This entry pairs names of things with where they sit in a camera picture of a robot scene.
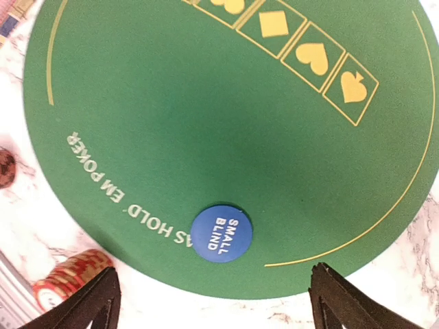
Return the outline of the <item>black poker chip stack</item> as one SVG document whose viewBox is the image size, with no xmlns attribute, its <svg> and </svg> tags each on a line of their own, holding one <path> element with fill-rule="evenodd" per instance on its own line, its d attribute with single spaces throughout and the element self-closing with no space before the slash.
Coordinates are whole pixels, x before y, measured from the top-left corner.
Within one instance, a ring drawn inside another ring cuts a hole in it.
<svg viewBox="0 0 439 329">
<path fill-rule="evenodd" d="M 0 189 L 4 189 L 11 186 L 16 178 L 16 159 L 11 151 L 1 148 L 0 163 Z"/>
</svg>

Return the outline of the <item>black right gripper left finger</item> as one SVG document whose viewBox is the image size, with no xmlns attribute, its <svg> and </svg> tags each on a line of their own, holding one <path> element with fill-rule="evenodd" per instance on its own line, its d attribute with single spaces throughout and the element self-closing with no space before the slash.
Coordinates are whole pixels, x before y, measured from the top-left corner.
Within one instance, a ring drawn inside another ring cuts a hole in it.
<svg viewBox="0 0 439 329">
<path fill-rule="evenodd" d="M 66 301 L 21 328 L 116 329 L 120 308 L 119 277 L 115 268 L 107 267 Z"/>
</svg>

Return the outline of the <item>blue small blind button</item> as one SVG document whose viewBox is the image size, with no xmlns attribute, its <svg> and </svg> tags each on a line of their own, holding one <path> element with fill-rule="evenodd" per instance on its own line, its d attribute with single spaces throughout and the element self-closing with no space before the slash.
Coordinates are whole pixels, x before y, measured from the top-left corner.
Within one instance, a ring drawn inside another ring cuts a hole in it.
<svg viewBox="0 0 439 329">
<path fill-rule="evenodd" d="M 249 250 L 253 226 L 242 209 L 218 204 L 195 217 L 190 235 L 193 248 L 200 257 L 212 263 L 229 263 Z"/>
</svg>

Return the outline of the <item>red poker chip stack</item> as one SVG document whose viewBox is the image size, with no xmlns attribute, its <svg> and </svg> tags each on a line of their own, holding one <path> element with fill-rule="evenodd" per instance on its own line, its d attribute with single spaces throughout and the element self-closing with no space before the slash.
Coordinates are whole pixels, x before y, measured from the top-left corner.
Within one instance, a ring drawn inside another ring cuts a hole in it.
<svg viewBox="0 0 439 329">
<path fill-rule="evenodd" d="M 69 257 L 52 269 L 46 278 L 33 284 L 34 297 L 43 311 L 49 311 L 67 300 L 90 282 L 113 261 L 97 249 L 88 249 Z"/>
</svg>

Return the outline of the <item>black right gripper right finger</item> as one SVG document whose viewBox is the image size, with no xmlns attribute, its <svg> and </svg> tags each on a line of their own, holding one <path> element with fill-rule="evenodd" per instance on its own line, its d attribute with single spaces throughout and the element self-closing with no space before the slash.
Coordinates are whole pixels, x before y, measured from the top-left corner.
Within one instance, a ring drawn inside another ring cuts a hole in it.
<svg viewBox="0 0 439 329">
<path fill-rule="evenodd" d="M 308 292 L 316 328 L 419 327 L 369 298 L 326 263 L 313 266 Z"/>
</svg>

